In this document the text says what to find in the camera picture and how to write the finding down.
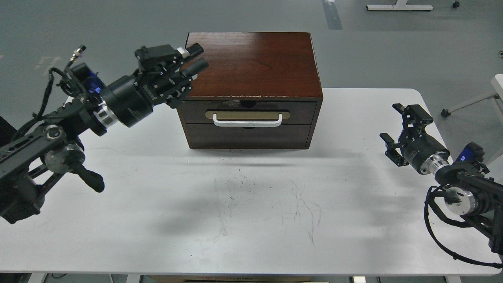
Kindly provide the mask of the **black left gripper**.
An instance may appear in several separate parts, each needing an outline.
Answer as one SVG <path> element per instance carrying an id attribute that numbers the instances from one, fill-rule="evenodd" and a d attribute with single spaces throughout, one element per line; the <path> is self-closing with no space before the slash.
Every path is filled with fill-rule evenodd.
<path id="1" fill-rule="evenodd" d="M 203 47 L 195 43 L 189 47 L 173 48 L 171 45 L 146 47 L 135 50 L 141 72 L 160 68 L 177 70 L 203 54 Z M 122 76 L 102 89 L 102 125 L 109 128 L 120 122 L 132 127 L 153 112 L 153 107 L 167 104 L 177 108 L 192 90 L 192 82 L 199 72 L 208 68 L 205 59 L 199 59 L 177 72 Z"/>

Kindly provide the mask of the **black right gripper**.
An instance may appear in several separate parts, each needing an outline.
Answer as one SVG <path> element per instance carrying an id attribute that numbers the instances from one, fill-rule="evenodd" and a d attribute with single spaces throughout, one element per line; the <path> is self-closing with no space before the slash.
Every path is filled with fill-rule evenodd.
<path id="1" fill-rule="evenodd" d="M 420 175 L 435 175 L 438 170 L 449 165 L 449 151 L 428 134 L 425 128 L 434 122 L 433 118 L 419 104 L 404 106 L 392 104 L 402 117 L 403 131 L 399 143 L 388 133 L 379 136 L 385 143 L 385 155 L 398 167 L 411 165 Z"/>

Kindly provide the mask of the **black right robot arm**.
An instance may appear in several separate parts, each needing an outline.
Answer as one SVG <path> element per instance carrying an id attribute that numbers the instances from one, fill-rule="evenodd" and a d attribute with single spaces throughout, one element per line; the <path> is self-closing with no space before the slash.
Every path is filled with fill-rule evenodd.
<path id="1" fill-rule="evenodd" d="M 429 221 L 429 211 L 446 224 L 459 228 L 474 228 L 488 238 L 493 253 L 502 255 L 502 185 L 487 178 L 489 169 L 483 163 L 485 155 L 476 143 L 465 146 L 454 163 L 450 152 L 433 136 L 426 126 L 433 118 L 420 105 L 392 105 L 402 118 L 403 130 L 395 140 L 387 133 L 385 155 L 397 166 L 411 165 L 420 175 L 432 174 L 438 186 L 426 193 L 424 220 L 435 243 L 451 255 L 473 265 L 502 268 L 501 264 L 472 260 L 442 245 L 435 237 Z"/>

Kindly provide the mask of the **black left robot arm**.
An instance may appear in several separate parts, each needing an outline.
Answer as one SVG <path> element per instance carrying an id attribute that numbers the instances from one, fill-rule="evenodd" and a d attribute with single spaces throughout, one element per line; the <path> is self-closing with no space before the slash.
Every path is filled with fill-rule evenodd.
<path id="1" fill-rule="evenodd" d="M 134 53 L 133 74 L 105 85 L 85 63 L 75 64 L 85 50 L 77 48 L 64 70 L 48 70 L 41 107 L 31 120 L 18 130 L 6 124 L 2 131 L 1 217 L 10 224 L 39 214 L 45 195 L 66 173 L 103 192 L 103 177 L 83 165 L 79 135 L 91 130 L 103 136 L 117 122 L 132 127 L 159 104 L 178 107 L 209 66 L 199 59 L 204 49 L 198 43 L 143 46 Z"/>

